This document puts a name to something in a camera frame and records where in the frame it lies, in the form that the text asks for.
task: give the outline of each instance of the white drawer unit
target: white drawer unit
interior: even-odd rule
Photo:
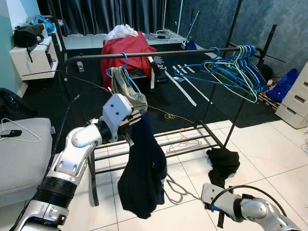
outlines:
[[[294,128],[304,128],[307,126],[308,116],[302,117],[291,108],[288,108],[283,104],[280,104],[276,111],[276,115]]]
[[[40,44],[30,52],[33,62],[31,62],[26,48],[14,47],[10,51],[12,61],[22,80],[54,77],[55,72],[24,76],[38,72],[55,71],[57,69],[58,58],[51,37],[45,38]]]
[[[308,124],[308,62],[276,111],[285,122],[294,128]]]

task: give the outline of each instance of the dark curtain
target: dark curtain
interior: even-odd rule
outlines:
[[[64,33],[108,33],[116,25],[129,24],[144,33],[162,27],[164,0],[54,0],[57,17],[63,19]],[[44,7],[42,0],[38,5]]]

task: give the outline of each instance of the black carpet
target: black carpet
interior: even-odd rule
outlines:
[[[156,45],[154,47],[158,51],[174,51],[181,49],[179,44]],[[68,51],[68,57],[79,55],[81,53],[84,55],[100,54],[101,49],[70,50]],[[162,58],[165,61],[164,65],[167,67],[167,71],[172,76],[173,65],[194,64],[209,59],[205,54],[163,56]],[[83,65],[85,72],[79,73],[77,71],[77,66],[72,64],[69,68],[70,75],[86,79],[101,86],[102,75],[100,71],[100,61],[87,61],[83,62]],[[194,75],[195,77],[211,78],[211,76],[200,73]],[[38,110],[42,117],[50,118],[51,124],[55,126],[56,131],[61,124],[65,110],[68,106],[68,102],[61,93],[57,76],[58,74],[56,74],[53,79],[30,81],[29,87],[23,97],[24,101],[32,108]],[[191,121],[204,119],[205,109],[208,102],[186,81],[181,82],[180,85],[197,103],[196,107],[186,99],[186,97],[171,81],[158,84],[153,91],[149,90],[150,83],[148,80],[138,79],[135,82],[140,90],[146,95],[150,106],[185,117]],[[191,80],[191,82],[209,98],[213,84],[195,80]],[[77,79],[75,79],[74,85],[77,92],[95,88],[95,86]],[[103,92],[102,90],[90,90],[89,92],[84,93],[82,97],[76,101],[74,109],[80,113],[80,118],[85,118],[86,120],[94,117],[98,118],[102,115],[102,106],[109,97],[110,94]],[[217,85],[213,96],[214,104],[210,107],[206,122],[211,123],[226,119],[232,121],[239,107],[240,100],[241,98],[229,92],[223,86]],[[191,126],[191,123],[180,118],[165,119],[164,113],[152,108],[149,108],[148,112],[154,133]],[[240,114],[237,127],[244,128],[275,120],[279,120],[279,118],[274,114],[274,111],[264,103],[250,103],[246,101]],[[82,125],[84,124],[78,124],[73,119],[72,113],[70,113],[63,131],[59,148],[63,148],[67,133],[74,127]]]

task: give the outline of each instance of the phone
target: phone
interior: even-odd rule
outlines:
[[[0,134],[0,137],[2,137],[2,138],[16,137],[16,136],[20,136],[21,133],[22,133],[21,130],[4,130]]]

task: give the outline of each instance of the blue bag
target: blue bag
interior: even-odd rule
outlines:
[[[274,86],[273,89],[267,91],[266,95],[275,102],[281,103],[295,83],[298,75],[299,72],[296,69],[292,69]]]
[[[43,21],[47,34],[50,35],[55,30],[55,25],[51,23],[49,19],[44,18],[42,15],[37,15],[34,20],[34,24],[38,24],[39,20]]]

